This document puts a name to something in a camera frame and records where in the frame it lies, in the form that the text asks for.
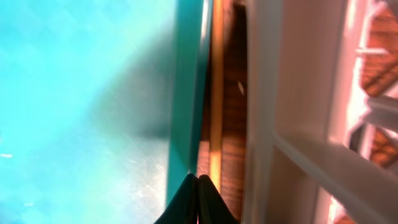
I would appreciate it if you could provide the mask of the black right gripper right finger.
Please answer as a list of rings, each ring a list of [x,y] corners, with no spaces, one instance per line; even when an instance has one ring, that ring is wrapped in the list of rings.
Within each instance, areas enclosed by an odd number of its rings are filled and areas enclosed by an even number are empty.
[[[199,224],[239,224],[208,175],[198,179]]]

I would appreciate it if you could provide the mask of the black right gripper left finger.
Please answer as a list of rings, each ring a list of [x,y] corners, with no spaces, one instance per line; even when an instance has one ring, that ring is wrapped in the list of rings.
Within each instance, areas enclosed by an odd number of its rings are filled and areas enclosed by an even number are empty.
[[[196,224],[198,219],[198,182],[194,174],[188,174],[169,205],[155,224]]]

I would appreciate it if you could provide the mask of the wooden chopstick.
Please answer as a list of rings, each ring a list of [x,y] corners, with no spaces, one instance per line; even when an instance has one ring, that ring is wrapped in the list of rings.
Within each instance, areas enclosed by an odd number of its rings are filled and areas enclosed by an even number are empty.
[[[211,23],[211,106],[209,174],[221,190],[223,133],[223,0],[213,0]]]

